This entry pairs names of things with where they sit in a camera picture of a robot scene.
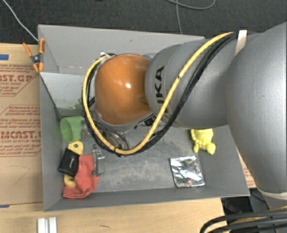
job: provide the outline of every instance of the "white plastic part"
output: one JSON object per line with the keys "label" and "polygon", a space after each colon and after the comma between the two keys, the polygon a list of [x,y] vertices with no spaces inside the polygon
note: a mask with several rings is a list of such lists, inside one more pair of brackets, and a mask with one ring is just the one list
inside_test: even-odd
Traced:
{"label": "white plastic part", "polygon": [[57,233],[57,218],[56,217],[49,218],[49,225],[50,225],[49,233]]}
{"label": "white plastic part", "polygon": [[235,56],[242,50],[246,44],[247,30],[240,30],[236,44]]}
{"label": "white plastic part", "polygon": [[37,233],[57,233],[57,218],[38,218]]}
{"label": "white plastic part", "polygon": [[259,190],[260,193],[262,193],[263,195],[265,195],[267,197],[270,197],[270,198],[273,198],[273,199],[277,199],[277,200],[287,200],[287,192],[271,193],[271,192],[262,191],[258,187],[257,187],[257,189]]}

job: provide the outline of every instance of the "yellow rubber duck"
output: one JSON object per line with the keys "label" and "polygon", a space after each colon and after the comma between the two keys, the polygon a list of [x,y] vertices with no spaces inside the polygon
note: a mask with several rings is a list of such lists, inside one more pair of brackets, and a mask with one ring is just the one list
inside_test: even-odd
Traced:
{"label": "yellow rubber duck", "polygon": [[191,137],[194,141],[193,151],[198,152],[199,149],[206,150],[210,154],[214,154],[216,150],[216,145],[211,142],[213,137],[212,129],[204,130],[191,130]]}

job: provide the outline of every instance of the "cardboard box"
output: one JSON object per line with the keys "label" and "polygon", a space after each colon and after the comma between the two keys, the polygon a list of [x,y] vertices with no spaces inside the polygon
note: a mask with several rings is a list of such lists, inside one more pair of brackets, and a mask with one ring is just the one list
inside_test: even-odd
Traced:
{"label": "cardboard box", "polygon": [[0,54],[0,205],[42,202],[39,75],[22,44]]}

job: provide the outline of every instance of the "yellow cable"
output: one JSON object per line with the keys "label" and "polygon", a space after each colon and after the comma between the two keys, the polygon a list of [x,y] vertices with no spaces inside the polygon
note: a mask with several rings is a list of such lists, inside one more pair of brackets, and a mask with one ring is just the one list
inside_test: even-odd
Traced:
{"label": "yellow cable", "polygon": [[83,83],[83,95],[82,95],[82,100],[83,100],[83,107],[87,116],[87,119],[92,127],[92,129],[94,130],[95,134],[97,135],[97,137],[99,138],[99,140],[104,143],[108,148],[110,148],[111,150],[113,150],[114,152],[121,154],[121,155],[130,155],[133,153],[138,152],[140,149],[142,149],[142,147],[148,142],[148,140],[151,138],[152,134],[154,133],[157,125],[159,124],[170,100],[171,97],[173,95],[173,92],[175,91],[176,87],[178,86],[180,79],[184,76],[184,74],[186,73],[186,71],[190,68],[190,66],[193,64],[193,62],[198,58],[198,56],[200,56],[200,54],[202,52],[204,52],[209,46],[211,46],[213,43],[215,43],[216,41],[222,39],[223,37],[231,34],[233,32],[229,32],[229,33],[223,33],[220,34],[212,39],[210,39],[209,41],[207,41],[205,44],[203,44],[194,54],[193,56],[188,60],[188,62],[185,64],[185,66],[182,68],[182,70],[180,71],[178,77],[175,79],[175,81],[173,82],[171,89],[169,90],[166,99],[152,125],[152,127],[150,128],[150,131],[147,133],[147,135],[145,136],[145,138],[134,148],[130,149],[130,150],[121,150],[115,146],[113,146],[111,143],[109,143],[102,135],[101,133],[98,131],[91,115],[90,115],[90,111],[88,108],[88,104],[87,104],[87,100],[86,100],[86,87],[87,87],[87,81],[88,81],[88,76],[91,73],[91,71],[95,68],[95,66],[97,66],[101,61],[105,60],[106,58],[108,58],[108,56],[104,56],[102,58],[97,59],[91,66],[90,68],[87,70],[85,78],[84,78],[84,83]]}

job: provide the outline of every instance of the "orange clip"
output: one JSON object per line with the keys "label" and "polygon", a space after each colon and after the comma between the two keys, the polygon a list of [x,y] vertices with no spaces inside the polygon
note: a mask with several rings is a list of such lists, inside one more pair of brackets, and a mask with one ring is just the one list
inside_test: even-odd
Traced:
{"label": "orange clip", "polygon": [[30,49],[28,48],[26,43],[22,43],[28,56],[30,57],[33,67],[36,70],[36,72],[42,72],[43,71],[43,63],[41,62],[41,57],[45,52],[45,39],[41,38],[40,40],[40,47],[39,47],[39,54],[38,55],[32,55]]}

